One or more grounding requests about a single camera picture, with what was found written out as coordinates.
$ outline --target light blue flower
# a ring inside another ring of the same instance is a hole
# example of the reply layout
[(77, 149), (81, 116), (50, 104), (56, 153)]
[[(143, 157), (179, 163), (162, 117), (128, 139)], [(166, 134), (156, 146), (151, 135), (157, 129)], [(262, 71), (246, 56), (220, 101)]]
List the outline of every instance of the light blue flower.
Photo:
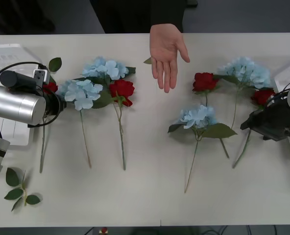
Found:
[(197, 109), (182, 110), (180, 121), (186, 123), (184, 129), (192, 126), (196, 128), (207, 128), (208, 125), (216, 124), (215, 111), (212, 107), (201, 105)]
[(218, 69), (219, 75), (235, 76), (240, 82), (257, 89), (271, 87), (270, 71), (248, 57), (240, 57)]
[(111, 80), (124, 78), (129, 73), (128, 68), (114, 60), (106, 61), (103, 57), (97, 57), (91, 65), (84, 66), (82, 75), (84, 77), (102, 77), (109, 75)]
[(69, 80), (58, 86), (56, 94), (68, 102), (74, 102), (75, 109), (90, 109), (93, 106), (93, 100), (100, 98), (100, 92), (103, 86), (93, 84), (90, 80), (76, 81)]

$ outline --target green stem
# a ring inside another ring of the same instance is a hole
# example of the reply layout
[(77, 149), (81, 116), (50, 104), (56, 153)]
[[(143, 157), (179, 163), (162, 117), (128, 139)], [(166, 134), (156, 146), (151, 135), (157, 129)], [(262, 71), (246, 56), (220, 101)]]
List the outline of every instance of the green stem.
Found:
[(44, 167), (44, 147), (45, 147), (45, 126), (43, 126), (43, 143), (42, 143), (42, 152), (41, 152), (41, 163), (39, 166), (39, 173), (42, 174)]
[(86, 148), (86, 154), (87, 154), (88, 166), (90, 167), (90, 169), (92, 169), (92, 164), (91, 164), (90, 155), (88, 154), (88, 150), (87, 150), (87, 144), (86, 144), (86, 137), (85, 137), (85, 132), (84, 132), (84, 124), (83, 124), (83, 115), (82, 115), (82, 110), (80, 110), (80, 115), (81, 115), (82, 131), (83, 131), (83, 136), (84, 136), (84, 142), (85, 142), (85, 148)]
[(247, 135), (247, 139), (246, 139), (246, 142), (245, 142), (245, 145), (244, 145), (244, 148), (243, 148), (243, 151), (242, 153), (240, 154), (239, 158), (237, 159), (237, 161), (232, 165), (232, 168), (234, 169), (237, 164), (239, 163), (239, 161), (241, 160), (241, 158), (244, 156), (244, 153), (246, 151), (246, 148), (247, 148), (247, 144), (249, 142), (249, 137), (251, 135), (251, 129), (249, 129), (249, 132), (248, 132), (248, 135)]
[(192, 173), (192, 169), (193, 169), (193, 165), (194, 165), (194, 160), (195, 160), (195, 156), (196, 156), (196, 151), (197, 151), (197, 147), (198, 147), (198, 142), (199, 141), (196, 142), (196, 147), (195, 147), (194, 157), (193, 157), (192, 166), (191, 166), (191, 170), (190, 170), (190, 174), (189, 174), (189, 179), (188, 179), (188, 182), (186, 184), (184, 193), (186, 193), (186, 191), (188, 190), (188, 186), (189, 186), (189, 182), (190, 182), (190, 178), (191, 178), (191, 173)]
[(237, 113), (238, 95), (239, 95), (239, 87), (237, 87), (237, 93), (236, 93), (236, 95), (235, 95), (234, 116), (233, 116), (233, 122), (232, 122), (231, 129), (233, 128), (234, 121), (235, 121), (235, 116), (236, 116), (236, 113)]
[(207, 106), (207, 104), (208, 104), (208, 97), (207, 97), (207, 95), (208, 95), (208, 93), (205, 92), (205, 97), (206, 97), (206, 106)]
[(221, 144), (222, 144), (222, 147), (223, 147), (223, 150), (224, 150), (224, 152), (225, 152), (225, 155), (226, 155), (227, 158), (229, 159), (230, 157), (229, 157), (229, 154), (228, 154), (227, 149), (226, 149), (225, 146), (224, 146), (223, 140), (222, 140), (222, 139), (219, 139), (219, 140), (220, 140), (220, 142), (221, 142)]
[(119, 101), (118, 104), (119, 104), (119, 110), (120, 110), (120, 116), (118, 118), (118, 121), (119, 121), (120, 138), (121, 138), (122, 162), (123, 162), (123, 169), (125, 170), (126, 169), (126, 166), (125, 166), (124, 146), (123, 146), (123, 128), (122, 128), (122, 125), (121, 125), (122, 102)]

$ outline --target open palm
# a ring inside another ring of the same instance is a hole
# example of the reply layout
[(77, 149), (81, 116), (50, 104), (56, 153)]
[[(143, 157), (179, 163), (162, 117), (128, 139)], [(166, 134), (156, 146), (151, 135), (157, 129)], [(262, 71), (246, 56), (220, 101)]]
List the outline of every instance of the open palm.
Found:
[(181, 32), (173, 24), (153, 25), (150, 30), (150, 55), (153, 77), (160, 89), (168, 93), (174, 89), (178, 74), (177, 54), (180, 51), (185, 62), (190, 62), (188, 50)]

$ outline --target finger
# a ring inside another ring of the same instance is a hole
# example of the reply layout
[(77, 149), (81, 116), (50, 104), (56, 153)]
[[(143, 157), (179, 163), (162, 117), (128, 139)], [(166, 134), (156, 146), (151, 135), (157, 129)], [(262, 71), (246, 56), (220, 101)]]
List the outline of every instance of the finger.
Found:
[(165, 93), (169, 93), (170, 91), (170, 64), (164, 63), (164, 71), (165, 71)]
[(163, 75), (164, 75), (163, 63), (160, 61), (157, 61), (157, 80), (158, 80), (158, 86), (160, 89), (164, 88)]
[(170, 74), (170, 88), (174, 89), (175, 85), (176, 85), (176, 77), (178, 75), (178, 64), (176, 62), (176, 60), (172, 60), (170, 63), (170, 70), (171, 70), (171, 74)]
[(186, 45), (184, 43), (183, 37), (176, 43), (176, 46), (180, 52), (182, 59), (185, 62), (189, 63), (190, 62), (189, 53), (188, 53), (188, 49), (186, 48)]
[(153, 73), (153, 77), (157, 79), (157, 60), (153, 57), (151, 58), (151, 71)]

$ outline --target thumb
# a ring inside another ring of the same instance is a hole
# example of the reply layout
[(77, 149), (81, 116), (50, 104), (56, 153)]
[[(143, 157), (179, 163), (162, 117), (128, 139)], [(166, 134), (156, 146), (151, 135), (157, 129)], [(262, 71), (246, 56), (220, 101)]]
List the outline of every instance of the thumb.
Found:
[(185, 46), (183, 37), (176, 43), (176, 47), (178, 48), (182, 59), (185, 62), (189, 63), (190, 62), (189, 53), (188, 53), (188, 49)]

